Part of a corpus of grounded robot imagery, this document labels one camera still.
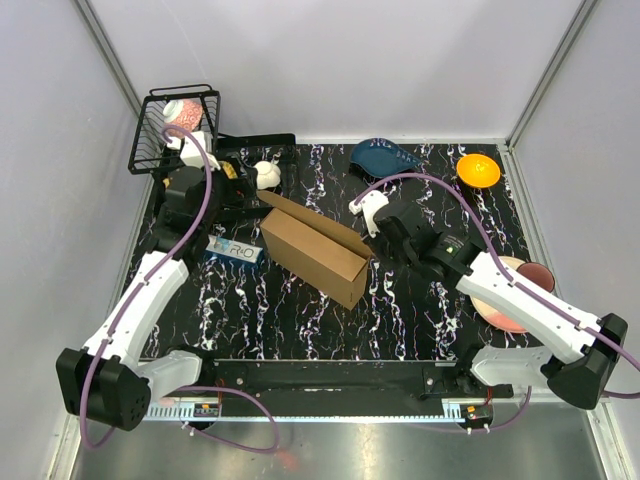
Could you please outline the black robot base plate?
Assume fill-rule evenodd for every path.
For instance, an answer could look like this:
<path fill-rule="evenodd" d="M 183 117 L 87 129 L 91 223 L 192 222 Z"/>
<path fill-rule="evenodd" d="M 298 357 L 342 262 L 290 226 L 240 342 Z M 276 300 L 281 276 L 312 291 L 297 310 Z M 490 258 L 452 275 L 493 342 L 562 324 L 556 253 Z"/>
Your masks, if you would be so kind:
<path fill-rule="evenodd" d="M 271 392 L 399 392 L 415 400 L 511 398 L 513 387 L 488 387 L 451 362 L 393 360 L 216 360 L 217 387 L 257 396 Z"/>

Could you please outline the brown cardboard box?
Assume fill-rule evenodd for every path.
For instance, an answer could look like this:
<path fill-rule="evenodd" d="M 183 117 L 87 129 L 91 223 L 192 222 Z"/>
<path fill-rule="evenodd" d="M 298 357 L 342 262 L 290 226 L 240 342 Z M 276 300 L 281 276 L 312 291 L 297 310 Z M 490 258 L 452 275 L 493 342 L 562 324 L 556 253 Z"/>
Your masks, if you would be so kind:
<path fill-rule="evenodd" d="M 270 191 L 260 229 L 273 261 L 351 310 L 364 295 L 370 248 L 354 230 Z"/>

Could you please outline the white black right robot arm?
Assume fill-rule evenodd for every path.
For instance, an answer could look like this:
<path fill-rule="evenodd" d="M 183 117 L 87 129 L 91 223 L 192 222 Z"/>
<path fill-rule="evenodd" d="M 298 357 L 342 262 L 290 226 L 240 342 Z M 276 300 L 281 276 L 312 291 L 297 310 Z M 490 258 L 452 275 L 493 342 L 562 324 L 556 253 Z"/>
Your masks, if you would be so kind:
<path fill-rule="evenodd" d="M 628 324 L 573 307 L 482 248 L 468 235 L 438 232 L 414 205 L 364 205 L 367 244 L 394 268 L 475 298 L 506 315 L 540 346 L 474 347 L 458 363 L 454 384 L 466 396 L 487 387 L 548 388 L 566 403 L 592 410 L 620 357 Z"/>

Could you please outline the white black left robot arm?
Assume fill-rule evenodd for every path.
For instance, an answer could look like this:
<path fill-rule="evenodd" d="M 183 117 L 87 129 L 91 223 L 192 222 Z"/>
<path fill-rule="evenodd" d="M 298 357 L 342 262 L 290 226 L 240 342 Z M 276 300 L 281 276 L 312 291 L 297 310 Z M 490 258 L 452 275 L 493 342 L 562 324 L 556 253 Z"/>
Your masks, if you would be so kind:
<path fill-rule="evenodd" d="M 209 234 L 230 191 L 215 158 L 184 166 L 169 185 L 138 271 L 116 307 L 79 349 L 64 349 L 56 373 L 66 411 L 131 431 L 151 403 L 185 387 L 196 396 L 215 386 L 212 353 L 174 346 L 149 363 L 143 347 L 169 301 L 206 257 Z"/>

